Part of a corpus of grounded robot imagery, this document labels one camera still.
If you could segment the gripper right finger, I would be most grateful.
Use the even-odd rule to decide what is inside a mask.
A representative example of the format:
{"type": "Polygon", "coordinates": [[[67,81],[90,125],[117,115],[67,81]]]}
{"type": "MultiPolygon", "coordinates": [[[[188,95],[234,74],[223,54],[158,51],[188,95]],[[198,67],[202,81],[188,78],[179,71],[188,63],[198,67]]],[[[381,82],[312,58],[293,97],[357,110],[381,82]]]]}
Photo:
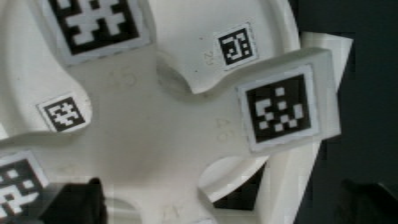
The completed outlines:
{"type": "Polygon", "coordinates": [[[398,184],[342,181],[339,224],[398,224],[398,184]]]}

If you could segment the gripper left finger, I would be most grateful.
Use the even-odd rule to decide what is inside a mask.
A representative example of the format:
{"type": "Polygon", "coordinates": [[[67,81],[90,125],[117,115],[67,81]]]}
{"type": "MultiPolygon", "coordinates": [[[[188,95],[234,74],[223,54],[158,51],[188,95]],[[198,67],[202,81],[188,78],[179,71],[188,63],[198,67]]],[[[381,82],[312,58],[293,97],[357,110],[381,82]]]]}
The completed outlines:
{"type": "Polygon", "coordinates": [[[106,224],[101,180],[67,183],[38,215],[42,224],[106,224]]]}

